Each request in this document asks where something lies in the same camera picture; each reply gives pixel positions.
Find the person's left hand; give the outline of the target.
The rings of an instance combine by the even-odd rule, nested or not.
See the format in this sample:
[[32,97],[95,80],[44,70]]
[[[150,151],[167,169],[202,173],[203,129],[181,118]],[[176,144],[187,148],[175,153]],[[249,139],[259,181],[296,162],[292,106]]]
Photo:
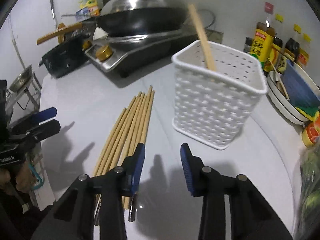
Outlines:
[[36,179],[29,168],[27,160],[23,164],[18,165],[17,172],[9,172],[1,168],[1,190],[9,195],[14,194],[13,181],[15,182],[15,189],[17,191],[28,193],[31,190]]

